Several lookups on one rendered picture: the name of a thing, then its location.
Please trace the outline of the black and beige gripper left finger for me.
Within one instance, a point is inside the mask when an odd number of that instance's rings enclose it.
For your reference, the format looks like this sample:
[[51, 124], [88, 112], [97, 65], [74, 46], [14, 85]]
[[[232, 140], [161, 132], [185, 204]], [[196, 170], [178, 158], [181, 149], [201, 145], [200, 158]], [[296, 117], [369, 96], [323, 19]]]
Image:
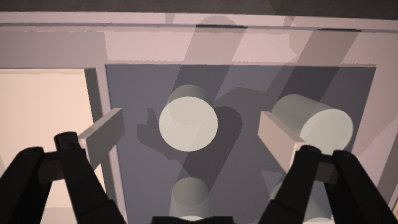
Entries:
[[53, 181], [63, 179], [77, 224], [127, 224], [94, 172], [124, 133], [122, 108], [113, 108], [79, 135], [55, 135], [57, 151], [20, 151], [0, 177], [0, 224], [40, 224]]

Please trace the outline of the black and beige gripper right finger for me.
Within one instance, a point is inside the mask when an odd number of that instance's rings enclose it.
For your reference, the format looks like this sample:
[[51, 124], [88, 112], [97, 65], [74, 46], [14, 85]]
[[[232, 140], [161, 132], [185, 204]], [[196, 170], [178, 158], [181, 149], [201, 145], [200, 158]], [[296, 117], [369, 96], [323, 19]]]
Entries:
[[352, 153], [322, 154], [269, 111], [261, 111], [258, 136], [287, 173], [258, 224], [303, 224], [314, 180], [324, 182], [335, 224], [398, 224]]

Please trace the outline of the beige cylinder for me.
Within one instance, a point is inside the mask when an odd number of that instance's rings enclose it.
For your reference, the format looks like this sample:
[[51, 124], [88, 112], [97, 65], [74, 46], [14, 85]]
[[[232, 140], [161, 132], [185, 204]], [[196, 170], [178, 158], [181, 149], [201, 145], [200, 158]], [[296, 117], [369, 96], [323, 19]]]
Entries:
[[353, 134], [347, 113], [299, 94], [282, 97], [271, 113], [322, 154], [343, 150]]
[[212, 217], [207, 185], [194, 177], [179, 180], [172, 190], [169, 216], [190, 221]]
[[[271, 192], [271, 199], [274, 199], [281, 183]], [[335, 224], [327, 213], [321, 208], [316, 200], [310, 195], [303, 224]]]
[[218, 119], [207, 93], [196, 85], [183, 85], [170, 95], [159, 118], [163, 139], [180, 151], [196, 151], [215, 137]]

